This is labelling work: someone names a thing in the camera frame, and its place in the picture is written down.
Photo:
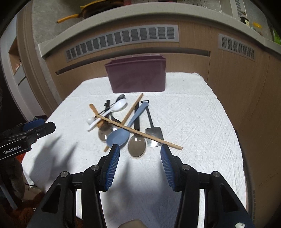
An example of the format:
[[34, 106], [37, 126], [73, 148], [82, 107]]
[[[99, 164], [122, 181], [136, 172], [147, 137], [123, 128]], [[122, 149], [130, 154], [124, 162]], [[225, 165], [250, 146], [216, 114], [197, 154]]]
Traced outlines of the maroon plastic utensil caddy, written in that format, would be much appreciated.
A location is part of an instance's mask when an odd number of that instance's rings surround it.
[[166, 58], [162, 55], [130, 56], [110, 61], [105, 69], [114, 93], [163, 92]]

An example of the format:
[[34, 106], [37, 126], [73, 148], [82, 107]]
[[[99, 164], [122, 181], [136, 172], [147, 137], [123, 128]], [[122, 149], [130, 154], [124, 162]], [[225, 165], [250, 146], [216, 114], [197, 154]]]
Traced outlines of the black smiley face spoon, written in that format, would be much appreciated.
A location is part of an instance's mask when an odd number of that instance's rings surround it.
[[117, 112], [123, 110], [127, 105], [127, 100], [125, 98], [125, 94], [119, 95], [116, 102], [111, 104], [109, 108], [106, 108], [104, 111], [99, 114], [102, 116], [108, 115], [110, 112]]

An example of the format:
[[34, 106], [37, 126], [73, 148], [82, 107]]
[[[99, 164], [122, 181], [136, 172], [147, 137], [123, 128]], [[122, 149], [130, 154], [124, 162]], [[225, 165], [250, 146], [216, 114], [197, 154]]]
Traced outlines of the yellow lid jar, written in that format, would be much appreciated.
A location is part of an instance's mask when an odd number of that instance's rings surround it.
[[262, 34], [262, 25], [260, 25], [260, 24], [257, 23], [257, 22], [253, 22], [253, 23], [252, 23], [252, 28], [253, 28], [257, 33], [259, 33], [261, 36], [263, 36], [263, 34]]

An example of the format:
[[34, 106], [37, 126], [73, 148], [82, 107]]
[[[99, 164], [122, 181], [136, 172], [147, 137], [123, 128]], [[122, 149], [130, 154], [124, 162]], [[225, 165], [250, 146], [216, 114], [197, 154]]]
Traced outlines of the small steel spatula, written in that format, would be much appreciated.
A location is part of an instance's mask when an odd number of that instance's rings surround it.
[[[150, 135], [150, 136], [153, 136], [153, 137], [164, 140], [161, 128], [159, 126], [153, 125], [153, 121], [152, 121], [151, 114], [150, 114], [150, 111], [149, 111], [148, 107], [146, 107], [146, 112], [147, 112], [147, 115], [148, 115], [150, 127], [145, 129], [145, 133]], [[160, 142], [157, 142], [157, 141], [154, 141], [152, 139], [147, 138], [147, 146], [148, 147], [158, 147], [158, 146], [161, 146], [161, 145], [162, 144]]]

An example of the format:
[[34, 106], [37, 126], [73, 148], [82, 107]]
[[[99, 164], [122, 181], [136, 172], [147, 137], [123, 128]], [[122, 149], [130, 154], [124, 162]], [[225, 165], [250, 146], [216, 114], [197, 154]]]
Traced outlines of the white textured table mat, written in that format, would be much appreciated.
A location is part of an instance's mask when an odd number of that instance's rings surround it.
[[[138, 119], [141, 132], [153, 131], [165, 141], [181, 146], [171, 149], [184, 164], [203, 173], [218, 171], [240, 201], [246, 203], [246, 183], [238, 138], [221, 102], [199, 74], [168, 73], [161, 93], [127, 93], [127, 107], [113, 117], [123, 120], [140, 98], [148, 110]], [[106, 155], [106, 139], [114, 127], [89, 129], [93, 112], [117, 95], [107, 77], [82, 82], [52, 113], [55, 132], [39, 139], [24, 156], [27, 182], [47, 191], [57, 176], [83, 172]], [[161, 147], [130, 134], [121, 146], [112, 186], [100, 195], [107, 227], [141, 220], [147, 227], [173, 227], [180, 193], [168, 185], [161, 162]]]

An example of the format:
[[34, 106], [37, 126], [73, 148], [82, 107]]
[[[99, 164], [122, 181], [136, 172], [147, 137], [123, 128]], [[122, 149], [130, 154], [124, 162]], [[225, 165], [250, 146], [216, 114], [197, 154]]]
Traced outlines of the small grey vent grille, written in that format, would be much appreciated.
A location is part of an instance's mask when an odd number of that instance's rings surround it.
[[255, 60], [256, 51], [251, 46], [248, 46], [239, 40], [236, 40], [221, 33], [219, 33], [218, 39], [219, 49], [238, 54], [251, 60]]

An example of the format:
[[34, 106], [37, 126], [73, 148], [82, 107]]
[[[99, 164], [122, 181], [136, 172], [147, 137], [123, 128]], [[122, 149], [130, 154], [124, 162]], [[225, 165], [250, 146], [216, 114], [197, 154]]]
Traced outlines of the steel spoon speckled handle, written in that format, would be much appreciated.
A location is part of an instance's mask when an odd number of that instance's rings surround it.
[[[135, 105], [134, 111], [136, 111], [139, 108], [139, 103]], [[137, 117], [136, 120], [134, 121], [134, 129], [137, 131], [140, 131], [140, 118]], [[138, 134], [134, 134], [128, 143], [128, 150], [129, 153], [132, 157], [140, 157], [143, 155], [143, 153], [146, 150], [146, 141], [144, 137]]]

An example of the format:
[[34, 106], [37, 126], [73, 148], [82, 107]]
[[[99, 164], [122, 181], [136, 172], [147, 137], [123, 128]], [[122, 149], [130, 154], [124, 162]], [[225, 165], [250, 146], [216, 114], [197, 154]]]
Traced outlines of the blue plastic spoon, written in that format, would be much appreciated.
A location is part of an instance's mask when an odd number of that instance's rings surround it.
[[[144, 102], [141, 104], [141, 106], [137, 109], [137, 111], [135, 112], [135, 114], [127, 124], [128, 128], [130, 128], [134, 124], [134, 121], [144, 112], [144, 110], [148, 105], [149, 105], [148, 102]], [[106, 144], [109, 147], [112, 147], [113, 144], [122, 146], [128, 140], [129, 136], [130, 136], [129, 131], [123, 128], [117, 129], [116, 131], [113, 131], [109, 134], [106, 140]]]

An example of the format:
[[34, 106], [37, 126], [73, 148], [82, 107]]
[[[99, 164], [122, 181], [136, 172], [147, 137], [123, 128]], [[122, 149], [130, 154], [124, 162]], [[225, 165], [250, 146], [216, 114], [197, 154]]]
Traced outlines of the wooden chopstick long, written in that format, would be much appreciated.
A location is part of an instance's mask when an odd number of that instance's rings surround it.
[[[113, 125], [115, 125], [115, 126], [118, 126], [118, 125], [116, 124], [116, 123], [118, 123], [118, 122], [113, 121], [113, 120], [110, 120], [110, 119], [108, 119], [108, 118], [106, 118], [106, 117], [102, 117], [102, 116], [98, 113], [98, 111], [96, 110], [95, 106], [94, 106], [92, 103], [89, 104], [89, 107], [90, 107], [91, 110], [95, 113], [95, 117], [96, 117], [96, 118], [99, 117], [99, 118], [101, 118], [101, 119], [102, 119], [103, 121], [105, 121], [105, 122], [109, 122], [109, 123], [111, 123], [111, 124], [113, 124]], [[148, 135], [148, 134], [146, 134], [146, 133], [137, 131], [137, 130], [135, 130], [135, 129], [128, 128], [127, 126], [125, 126], [124, 129], [130, 131], [130, 133], [138, 134], [138, 135], [141, 135], [141, 136], [144, 137], [144, 138], [149, 138], [149, 139], [152, 139], [152, 140], [154, 140], [154, 141], [160, 142], [161, 144], [167, 144], [168, 146], [170, 146], [170, 147], [172, 147], [172, 148], [175, 148], [175, 149], [178, 149], [178, 150], [182, 150], [182, 149], [183, 149], [183, 147], [181, 147], [181, 146], [178, 146], [178, 145], [176, 145], [176, 144], [172, 144], [172, 143], [167, 142], [167, 141], [165, 141], [165, 140], [162, 140], [162, 139], [159, 139], [159, 138], [150, 136], [150, 135]]]

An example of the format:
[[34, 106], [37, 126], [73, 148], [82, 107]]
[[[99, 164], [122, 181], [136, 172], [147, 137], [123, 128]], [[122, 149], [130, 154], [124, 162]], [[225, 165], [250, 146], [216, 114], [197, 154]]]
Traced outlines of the yellow frying pan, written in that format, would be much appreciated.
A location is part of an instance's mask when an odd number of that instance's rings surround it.
[[114, 9], [117, 7], [122, 7], [122, 6], [124, 6], [124, 1], [116, 1], [116, 0], [93, 1], [87, 5], [80, 6], [80, 13], [74, 14], [74, 15], [69, 15], [62, 19], [59, 19], [56, 21], [56, 24], [60, 24], [69, 19], [78, 19], [78, 18], [87, 19], [96, 14], [99, 14], [99, 13], [102, 13], [102, 12], [105, 12], [105, 11], [108, 11], [110, 9]]

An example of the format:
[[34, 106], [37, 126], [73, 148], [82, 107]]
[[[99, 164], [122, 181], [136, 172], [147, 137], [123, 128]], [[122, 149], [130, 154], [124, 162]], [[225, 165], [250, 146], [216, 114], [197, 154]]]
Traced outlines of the large grey vent grille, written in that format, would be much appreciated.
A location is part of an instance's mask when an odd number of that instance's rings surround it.
[[69, 62], [101, 50], [149, 42], [179, 42], [179, 26], [158, 24], [115, 30], [75, 44], [65, 50], [65, 57]]

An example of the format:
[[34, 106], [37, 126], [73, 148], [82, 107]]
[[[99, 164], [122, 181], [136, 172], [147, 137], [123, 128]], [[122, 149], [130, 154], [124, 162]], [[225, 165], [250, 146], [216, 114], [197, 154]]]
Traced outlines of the white ceramic spoon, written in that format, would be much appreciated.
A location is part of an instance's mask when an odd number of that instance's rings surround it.
[[[118, 112], [118, 111], [121, 111], [125, 108], [125, 106], [127, 105], [127, 100], [126, 98], [123, 98], [121, 100], [118, 100], [118, 102], [116, 102], [115, 104], [111, 105], [110, 108], [105, 111], [101, 116], [102, 117], [105, 117], [106, 115], [108, 115], [110, 112]], [[91, 131], [96, 125], [98, 122], [100, 122], [102, 119], [97, 117], [93, 123], [88, 127], [88, 130], [87, 131]]]

